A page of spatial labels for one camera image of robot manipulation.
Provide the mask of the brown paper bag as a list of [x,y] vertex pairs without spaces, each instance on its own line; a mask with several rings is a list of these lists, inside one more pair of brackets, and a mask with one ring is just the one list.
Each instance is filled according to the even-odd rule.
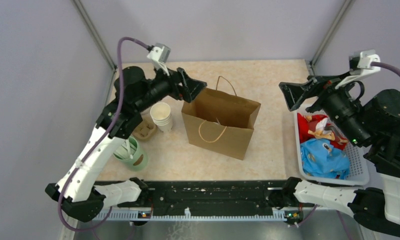
[[254,133],[261,103],[238,95],[205,88],[181,115],[191,145],[244,160]]

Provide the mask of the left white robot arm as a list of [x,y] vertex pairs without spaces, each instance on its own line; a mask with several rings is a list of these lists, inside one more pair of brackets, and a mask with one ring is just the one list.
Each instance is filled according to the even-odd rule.
[[109,158],[143,121],[142,112],[166,97],[191,103],[207,83],[191,78],[183,68],[155,70],[148,79],[144,71],[130,66],[119,71],[114,82],[115,99],[104,107],[88,143],[70,170],[56,183],[46,186],[57,202],[60,219],[93,220],[102,209],[125,203],[142,207],[148,202],[146,185],[136,177],[108,185],[96,180]]

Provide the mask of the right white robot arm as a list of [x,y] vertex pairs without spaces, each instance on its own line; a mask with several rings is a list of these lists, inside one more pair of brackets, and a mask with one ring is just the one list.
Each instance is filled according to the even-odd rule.
[[290,111],[314,97],[308,112],[324,111],[352,145],[368,147],[364,158],[374,164],[383,188],[348,190],[290,177],[281,200],[287,206],[308,203],[337,210],[369,230],[400,238],[400,91],[382,90],[361,104],[350,90],[355,85],[364,89],[364,84],[346,82],[347,77],[309,76],[306,83],[281,82],[279,87]]

